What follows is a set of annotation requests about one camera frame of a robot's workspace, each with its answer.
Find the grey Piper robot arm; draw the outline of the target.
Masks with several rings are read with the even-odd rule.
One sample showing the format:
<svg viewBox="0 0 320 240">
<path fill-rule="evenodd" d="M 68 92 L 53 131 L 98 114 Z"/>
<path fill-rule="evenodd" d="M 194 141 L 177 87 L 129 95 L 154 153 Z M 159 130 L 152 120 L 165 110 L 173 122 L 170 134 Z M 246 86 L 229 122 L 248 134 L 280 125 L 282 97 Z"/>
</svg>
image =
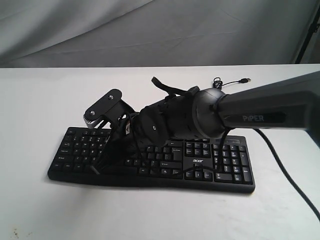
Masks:
<svg viewBox="0 0 320 240">
<path fill-rule="evenodd" d="M 320 142 L 320 74 L 313 72 L 233 94 L 220 89 L 180 90 L 152 83 L 167 96 L 129 113 L 111 135 L 108 165 L 137 156 L 148 145 L 164 146 L 170 139 L 225 138 L 236 128 L 296 129 Z"/>
</svg>

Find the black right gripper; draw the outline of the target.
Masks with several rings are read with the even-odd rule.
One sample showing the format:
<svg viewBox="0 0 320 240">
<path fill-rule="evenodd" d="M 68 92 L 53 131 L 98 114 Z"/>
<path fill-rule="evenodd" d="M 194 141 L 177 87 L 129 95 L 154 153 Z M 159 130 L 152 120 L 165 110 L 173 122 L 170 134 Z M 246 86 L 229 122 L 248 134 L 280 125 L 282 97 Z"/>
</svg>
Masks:
<svg viewBox="0 0 320 240">
<path fill-rule="evenodd" d="M 146 106 L 136 112 L 120 98 L 109 99 L 107 120 L 111 123 L 107 142 L 108 167 L 126 159 L 138 159 L 149 167 L 151 164 L 143 156 L 143 150 L 151 145 L 162 147 L 170 139 L 164 118 L 156 106 Z"/>
</svg>

